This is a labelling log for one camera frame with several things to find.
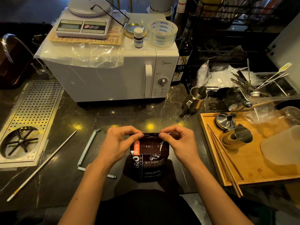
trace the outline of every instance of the fork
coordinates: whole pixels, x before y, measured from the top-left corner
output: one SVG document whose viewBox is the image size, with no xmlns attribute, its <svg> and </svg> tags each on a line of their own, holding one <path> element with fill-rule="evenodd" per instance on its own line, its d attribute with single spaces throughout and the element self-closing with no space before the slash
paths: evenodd
<svg viewBox="0 0 300 225">
<path fill-rule="evenodd" d="M 273 76 L 271 76 L 269 79 L 267 79 L 264 83 L 261 84 L 257 89 L 262 88 L 266 83 L 268 83 L 269 80 L 271 80 L 274 76 L 277 74 L 286 71 L 292 64 L 290 62 L 286 63 L 284 66 L 282 66 L 277 73 L 275 73 Z"/>
</svg>

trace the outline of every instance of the forearm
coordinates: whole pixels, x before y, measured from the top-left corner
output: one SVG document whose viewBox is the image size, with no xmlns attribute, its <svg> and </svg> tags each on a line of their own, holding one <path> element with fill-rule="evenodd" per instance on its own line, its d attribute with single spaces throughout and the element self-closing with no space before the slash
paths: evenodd
<svg viewBox="0 0 300 225">
<path fill-rule="evenodd" d="M 92 225 L 95 223 L 108 172 L 109 169 L 97 160 L 88 166 L 58 225 Z"/>
<path fill-rule="evenodd" d="M 253 224 L 234 204 L 205 165 L 200 161 L 187 167 L 214 225 Z"/>
</svg>

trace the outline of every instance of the faucet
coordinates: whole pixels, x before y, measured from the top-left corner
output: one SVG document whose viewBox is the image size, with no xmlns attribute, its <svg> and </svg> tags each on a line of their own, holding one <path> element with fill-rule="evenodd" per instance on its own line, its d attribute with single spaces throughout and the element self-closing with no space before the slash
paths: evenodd
<svg viewBox="0 0 300 225">
<path fill-rule="evenodd" d="M 10 63 L 13 63 L 13 59 L 11 58 L 9 52 L 8 52 L 8 49 L 7 49 L 7 40 L 10 38 L 10 37 L 14 37 L 15 39 L 17 39 L 25 48 L 26 50 L 28 50 L 28 52 L 33 56 L 33 58 L 35 60 L 37 60 L 37 62 L 42 66 L 42 69 L 39 70 L 40 72 L 43 72 L 43 73 L 47 73 L 48 74 L 48 78 L 52 78 L 54 77 L 54 75 L 51 73 L 51 71 L 47 68 L 46 65 L 44 65 L 43 63 L 41 63 L 37 58 L 34 57 L 34 54 L 31 52 L 31 50 L 25 45 L 25 43 L 23 43 L 19 37 L 13 35 L 13 34 L 5 34 L 1 40 L 1 43 L 2 43 L 2 46 L 3 46 L 3 50 L 6 54 L 6 57 L 7 59 L 9 60 Z"/>
</svg>

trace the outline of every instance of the midea logo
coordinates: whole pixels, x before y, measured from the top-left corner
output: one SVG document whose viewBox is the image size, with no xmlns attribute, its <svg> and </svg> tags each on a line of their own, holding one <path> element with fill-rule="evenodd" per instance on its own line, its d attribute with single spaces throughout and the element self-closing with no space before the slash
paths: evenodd
<svg viewBox="0 0 300 225">
<path fill-rule="evenodd" d="M 172 64 L 172 63 L 171 62 L 165 62 L 165 61 L 163 61 L 161 64 L 167 65 L 167 64 Z"/>
</svg>

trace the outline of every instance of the microwave knob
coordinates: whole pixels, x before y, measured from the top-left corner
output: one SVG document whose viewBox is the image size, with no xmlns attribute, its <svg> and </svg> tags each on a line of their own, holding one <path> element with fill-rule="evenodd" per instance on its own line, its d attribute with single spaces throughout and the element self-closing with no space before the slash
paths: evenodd
<svg viewBox="0 0 300 225">
<path fill-rule="evenodd" d="M 167 82 L 167 78 L 160 78 L 157 83 L 163 87 Z"/>
</svg>

